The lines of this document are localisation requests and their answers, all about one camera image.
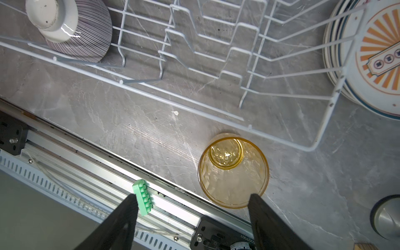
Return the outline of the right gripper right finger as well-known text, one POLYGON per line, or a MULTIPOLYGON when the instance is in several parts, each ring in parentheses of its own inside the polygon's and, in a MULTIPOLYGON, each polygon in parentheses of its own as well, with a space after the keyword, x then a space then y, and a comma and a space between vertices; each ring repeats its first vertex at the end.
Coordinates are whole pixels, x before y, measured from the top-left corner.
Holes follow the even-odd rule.
POLYGON ((258 250, 311 249, 258 194, 250 196, 248 210, 258 250))

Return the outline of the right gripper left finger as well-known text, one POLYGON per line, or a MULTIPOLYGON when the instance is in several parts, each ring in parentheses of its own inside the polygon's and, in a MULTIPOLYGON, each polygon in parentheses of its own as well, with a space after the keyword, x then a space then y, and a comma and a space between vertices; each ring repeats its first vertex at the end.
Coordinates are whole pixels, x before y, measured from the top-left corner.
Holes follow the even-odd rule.
POLYGON ((139 206, 134 194, 123 202, 101 223, 77 250, 130 250, 132 248, 139 206))

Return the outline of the yellow transparent cup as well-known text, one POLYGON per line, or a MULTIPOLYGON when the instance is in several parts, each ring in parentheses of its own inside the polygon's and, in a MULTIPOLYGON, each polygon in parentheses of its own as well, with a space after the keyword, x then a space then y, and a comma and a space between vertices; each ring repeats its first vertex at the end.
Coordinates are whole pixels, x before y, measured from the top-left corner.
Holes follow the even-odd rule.
POLYGON ((262 196, 270 177, 268 161, 260 148, 235 133, 212 138, 197 171, 205 195, 229 209, 247 207, 252 194, 262 196))

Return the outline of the white plate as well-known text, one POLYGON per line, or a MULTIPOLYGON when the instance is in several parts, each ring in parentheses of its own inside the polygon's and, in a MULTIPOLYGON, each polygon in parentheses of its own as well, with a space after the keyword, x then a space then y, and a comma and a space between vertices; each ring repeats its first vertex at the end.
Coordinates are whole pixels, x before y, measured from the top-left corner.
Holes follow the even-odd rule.
MULTIPOLYGON (((336 5, 331 17, 336 17, 350 9, 352 9, 352 5, 355 1, 339 1, 339 3, 336 5)), ((324 35, 324 43, 331 43, 335 42, 337 40, 337 31, 342 24, 342 22, 346 19, 346 17, 341 17, 339 19, 336 19, 329 24, 327 24, 326 30, 325 30, 325 35, 324 35)), ((324 64, 326 68, 334 68, 337 67, 339 64, 339 59, 337 56, 337 49, 339 48, 341 44, 335 44, 335 45, 329 45, 325 48, 323 48, 323 58, 324 58, 324 64)), ((331 83, 336 86, 338 82, 338 76, 340 75, 340 71, 331 71, 328 72, 328 77, 331 80, 331 83)), ((346 84, 342 87, 341 94, 346 97, 348 100, 352 101, 355 104, 359 104, 359 101, 354 98, 353 94, 349 91, 347 88, 346 84)))
POLYGON ((350 96, 370 112, 400 118, 400 2, 378 1, 366 23, 345 82, 350 96))

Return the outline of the clear upside-down glass bowl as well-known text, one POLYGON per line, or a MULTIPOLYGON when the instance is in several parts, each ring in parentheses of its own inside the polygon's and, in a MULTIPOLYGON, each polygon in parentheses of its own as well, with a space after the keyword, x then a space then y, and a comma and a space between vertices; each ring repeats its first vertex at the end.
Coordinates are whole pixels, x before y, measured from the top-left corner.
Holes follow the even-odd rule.
POLYGON ((112 21, 103 1, 25 1, 30 22, 56 52, 99 62, 112 40, 112 21))

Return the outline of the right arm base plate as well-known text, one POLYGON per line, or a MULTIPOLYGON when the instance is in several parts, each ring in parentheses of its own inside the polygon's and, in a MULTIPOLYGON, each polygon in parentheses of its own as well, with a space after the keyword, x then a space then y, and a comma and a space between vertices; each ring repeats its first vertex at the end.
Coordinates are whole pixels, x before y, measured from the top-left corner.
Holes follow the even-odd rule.
POLYGON ((213 220, 202 217, 190 241, 191 250, 255 250, 253 239, 213 220))

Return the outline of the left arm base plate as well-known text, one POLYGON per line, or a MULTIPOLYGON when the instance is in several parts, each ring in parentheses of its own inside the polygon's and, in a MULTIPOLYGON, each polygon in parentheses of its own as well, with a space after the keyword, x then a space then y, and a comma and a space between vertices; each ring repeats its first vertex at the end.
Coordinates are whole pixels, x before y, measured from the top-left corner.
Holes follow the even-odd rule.
POLYGON ((25 148, 29 127, 1 111, 1 150, 17 156, 25 148))

